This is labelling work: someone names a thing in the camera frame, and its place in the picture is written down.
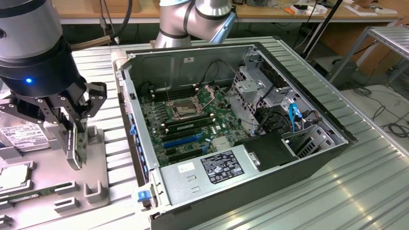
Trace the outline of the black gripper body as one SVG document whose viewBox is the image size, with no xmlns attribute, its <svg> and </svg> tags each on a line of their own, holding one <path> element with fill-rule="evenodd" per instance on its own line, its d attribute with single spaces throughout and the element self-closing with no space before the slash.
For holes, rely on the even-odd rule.
<svg viewBox="0 0 409 230">
<path fill-rule="evenodd" d="M 0 78 L 15 94 L 27 97 L 48 97 L 67 90 L 84 93 L 87 89 L 66 38 L 38 56 L 2 58 Z"/>
</svg>

